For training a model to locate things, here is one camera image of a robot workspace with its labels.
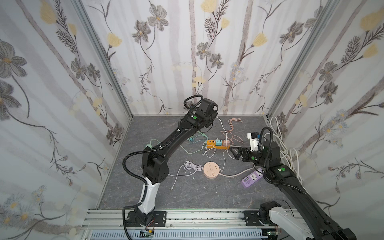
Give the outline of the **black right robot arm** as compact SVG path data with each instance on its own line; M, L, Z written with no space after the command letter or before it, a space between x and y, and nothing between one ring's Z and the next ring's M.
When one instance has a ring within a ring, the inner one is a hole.
M262 169L263 178L283 192L300 213L300 222L275 201L260 205L262 224L275 224L296 240L355 240L356 235L343 229L331 219L301 185L295 173L282 164L280 147L276 142L260 143L256 150L250 147L230 147L236 160L252 162L255 169Z

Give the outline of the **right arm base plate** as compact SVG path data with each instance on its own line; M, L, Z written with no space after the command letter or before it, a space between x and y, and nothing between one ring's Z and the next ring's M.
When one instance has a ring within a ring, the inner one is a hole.
M277 227L278 225L273 223L270 214L267 210L255 210L255 211L243 211L247 227Z

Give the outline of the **orange power strip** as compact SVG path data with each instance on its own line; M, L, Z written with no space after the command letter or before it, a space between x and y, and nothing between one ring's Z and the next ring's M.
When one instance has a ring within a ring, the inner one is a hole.
M206 144L208 149L219 150L227 150L231 146L229 140L207 140Z

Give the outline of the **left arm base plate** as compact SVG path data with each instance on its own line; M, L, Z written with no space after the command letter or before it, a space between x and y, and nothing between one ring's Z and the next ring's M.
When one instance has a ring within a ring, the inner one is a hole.
M140 211L129 212L125 220L127 227L165 227L166 211L152 211L147 215Z

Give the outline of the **pink charger cube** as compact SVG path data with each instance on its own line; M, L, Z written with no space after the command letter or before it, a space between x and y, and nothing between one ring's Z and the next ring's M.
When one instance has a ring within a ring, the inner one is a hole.
M223 146L225 146L225 147L230 146L230 141L229 140L223 140Z

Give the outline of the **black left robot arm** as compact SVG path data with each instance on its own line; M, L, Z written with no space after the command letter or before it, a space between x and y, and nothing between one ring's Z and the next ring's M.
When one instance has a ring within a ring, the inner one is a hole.
M140 201L132 206L136 222L141 225L149 225L154 218L155 200L162 183L169 175L168 160L172 154L190 137L203 128L213 125L218 115L218 105L205 99L202 95L194 95L184 100L184 107L187 113L178 123L178 127L164 141L154 148L146 147L142 151L133 152L123 158L122 166L124 171L131 177L143 182L143 189ZM127 167L127 160L130 157L141 155L141 176L134 174Z

